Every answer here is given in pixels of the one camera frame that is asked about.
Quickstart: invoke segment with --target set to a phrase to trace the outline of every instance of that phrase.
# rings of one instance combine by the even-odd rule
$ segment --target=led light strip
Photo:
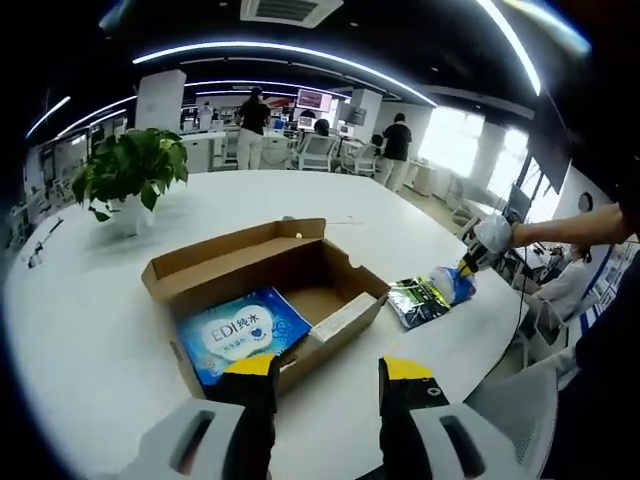
[[[111,105],[107,105],[106,107],[102,107],[99,108],[98,110],[96,110],[95,112],[90,113],[89,115],[82,117],[80,120],[78,120],[77,122],[72,123],[71,125],[69,125],[67,128],[65,128],[63,131],[61,131],[58,135],[56,135],[56,138],[60,138],[61,136],[63,136],[65,133],[67,133],[69,130],[72,130],[73,128],[77,127],[78,125],[80,125],[83,122],[86,122],[87,120],[89,120],[91,117],[98,115],[99,113],[102,113],[106,110],[109,110],[110,108],[113,108],[117,105],[120,105],[121,103],[125,103],[128,102],[130,100],[133,100],[134,98],[138,98],[137,95],[132,95],[130,97],[127,98],[123,98],[122,100],[118,100],[117,102],[112,103]]]
[[[107,116],[105,116],[105,117],[99,118],[98,120],[94,120],[93,122],[91,122],[91,123],[89,124],[89,126],[90,126],[90,127],[93,127],[94,125],[97,125],[97,124],[99,124],[100,122],[104,122],[104,121],[105,121],[105,120],[107,120],[108,118],[115,117],[116,115],[120,115],[121,113],[124,113],[124,112],[126,112],[126,111],[127,111],[127,109],[126,109],[126,108],[123,108],[122,110],[118,110],[117,112],[110,113],[109,115],[107,115]]]
[[[27,138],[29,138],[29,135],[31,135],[36,128],[38,128],[40,126],[40,124],[42,122],[44,122],[47,118],[49,118],[50,115],[52,115],[56,110],[62,108],[64,106],[65,103],[67,103],[69,100],[71,100],[71,97],[67,96],[64,97],[62,100],[60,100],[58,103],[56,103],[53,108],[51,110],[49,110],[48,112],[46,112],[41,118],[40,120],[38,120],[33,127],[31,127],[31,129],[27,132],[27,134],[25,135],[25,140]]]
[[[327,93],[329,95],[333,95],[334,97],[341,98],[351,98],[349,95],[345,95],[344,93],[332,92],[331,90],[323,90],[321,88],[307,87],[305,85],[298,85],[296,83],[284,83],[284,82],[261,82],[259,80],[208,80],[206,82],[193,82],[193,83],[185,83],[185,87],[197,87],[200,85],[219,85],[221,83],[236,83],[236,84],[249,84],[249,85],[279,85],[281,87],[292,87],[292,88],[302,88],[303,90],[311,90],[314,92]]]
[[[373,68],[369,68],[365,65],[361,65],[356,62],[352,62],[351,60],[347,60],[346,58],[338,57],[336,55],[331,55],[330,53],[319,52],[317,50],[311,50],[309,48],[295,47],[293,45],[281,45],[277,43],[265,43],[265,42],[207,42],[207,43],[198,43],[195,45],[184,45],[182,47],[169,48],[167,50],[161,50],[159,52],[151,53],[149,55],[144,55],[142,57],[135,58],[133,60],[134,64],[148,62],[149,60],[153,60],[155,58],[164,57],[166,55],[173,55],[174,53],[180,52],[188,52],[191,50],[200,50],[200,49],[208,49],[208,48],[233,48],[233,47],[244,47],[244,48],[269,48],[275,50],[285,50],[289,52],[302,53],[305,55],[313,55],[315,57],[324,58],[326,60],[331,60],[337,63],[342,63],[344,65],[349,65],[350,67],[357,68],[358,70],[362,70],[363,72],[370,73],[371,75],[375,75],[376,77],[382,78],[389,83],[393,83],[398,87],[406,90],[407,92],[415,95],[416,97],[424,100],[427,103],[430,103],[434,107],[438,105],[431,99],[427,98],[420,92],[414,90],[410,86],[392,78],[388,75],[385,75],[382,72],[374,70]]]
[[[498,25],[498,28],[502,31],[507,40],[513,47],[513,50],[516,52],[516,55],[520,59],[522,66],[524,67],[525,72],[527,72],[527,76],[529,77],[529,81],[531,82],[531,86],[533,87],[533,91],[536,92],[536,95],[540,95],[540,78],[538,77],[538,73],[527,55],[520,39],[516,35],[516,32],[511,28],[507,19],[504,18],[502,12],[498,10],[491,0],[476,0],[478,4],[484,8],[485,12],[491,17],[491,19]]]
[[[247,94],[251,93],[251,90],[211,90],[210,92],[196,92],[196,95],[220,95],[223,93],[242,93]],[[262,92],[265,95],[282,95],[283,97],[297,97],[294,93],[284,93],[284,92]]]

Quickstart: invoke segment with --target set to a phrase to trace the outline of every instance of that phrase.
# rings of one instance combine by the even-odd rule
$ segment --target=cardboard box
[[[324,219],[267,223],[175,250],[149,262],[142,281],[163,305],[169,343],[196,398],[205,398],[176,334],[177,322],[252,291],[275,287],[313,328],[287,352],[278,393],[373,322],[388,285],[324,238]]]

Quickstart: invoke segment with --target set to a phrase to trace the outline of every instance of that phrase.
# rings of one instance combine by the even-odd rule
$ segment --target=computer monitor
[[[328,112],[331,109],[331,95],[328,93],[312,92],[310,90],[298,90],[296,106]]]
[[[364,119],[367,116],[367,111],[364,108],[354,107],[347,103],[343,103],[340,107],[340,118],[345,123],[351,125],[364,125]]]
[[[313,130],[316,119],[311,117],[298,117],[298,128],[300,130]]]
[[[521,222],[524,222],[525,218],[529,214],[531,208],[531,199],[515,185],[511,186],[511,193],[509,193],[509,203],[505,207],[505,214],[508,217],[511,214],[518,216]]]
[[[355,133],[355,128],[351,125],[340,125],[338,127],[338,133],[341,137],[349,137],[352,138]]]

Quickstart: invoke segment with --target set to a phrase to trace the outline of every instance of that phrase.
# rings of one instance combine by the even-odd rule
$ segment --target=white desk
[[[531,269],[532,271],[545,268],[547,265],[549,265],[549,260],[550,260],[549,255],[547,253],[538,255],[533,251],[533,247],[531,246],[514,248],[511,250],[511,253],[514,257],[518,259],[518,267],[516,268],[516,271],[513,275],[511,286],[516,285],[516,282],[518,281],[518,277],[522,274],[522,271],[524,270],[524,265],[525,265],[525,258],[526,258],[527,267],[529,267],[529,269]]]
[[[158,200],[146,236],[117,240],[108,222],[65,209],[44,263],[28,270],[18,260],[7,279],[7,334],[24,392],[79,475],[118,471],[143,432],[189,396],[140,280],[150,258],[285,215],[325,217],[328,239],[385,281],[455,265],[466,248],[367,178],[241,171],[192,175],[181,185]],[[486,271],[468,304],[409,335],[384,306],[367,331],[279,402],[273,478],[348,479],[379,465],[378,358],[399,345],[431,365],[449,400],[460,402],[503,355],[518,304]]]
[[[469,233],[471,229],[475,227],[476,224],[481,220],[484,220],[489,215],[492,215],[494,213],[500,213],[499,210],[496,210],[495,208],[490,207],[489,205],[484,205],[483,203],[474,202],[473,200],[464,199],[464,206],[471,211],[471,214],[473,215],[473,217],[471,217],[471,219],[465,224],[465,226],[462,227],[462,230],[460,230],[456,234],[456,236],[460,239],[464,238],[465,235]]]
[[[187,148],[187,168],[190,173],[211,171],[223,164],[222,145],[227,132],[216,130],[200,133],[183,133],[182,141]],[[265,129],[262,139],[262,168],[284,168],[288,157],[289,139],[282,130]]]

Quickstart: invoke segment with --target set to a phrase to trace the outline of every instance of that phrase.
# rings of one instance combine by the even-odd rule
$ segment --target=woman
[[[260,168],[262,135],[269,122],[271,111],[262,101],[262,89],[251,89],[251,97],[238,110],[236,123],[242,123],[238,136],[238,170]]]
[[[315,125],[313,126],[313,130],[316,133],[316,135],[320,135],[322,137],[328,137],[329,136],[329,121],[325,120],[324,118],[321,118],[320,120],[318,120]]]
[[[571,263],[558,278],[542,287],[533,282],[526,282],[522,289],[525,291],[524,301],[529,305],[529,320],[525,318],[525,321],[529,323],[535,319],[544,300],[551,304],[553,311],[562,320],[569,317],[589,285],[590,275],[586,264],[590,262],[591,252],[588,246],[571,245]]]

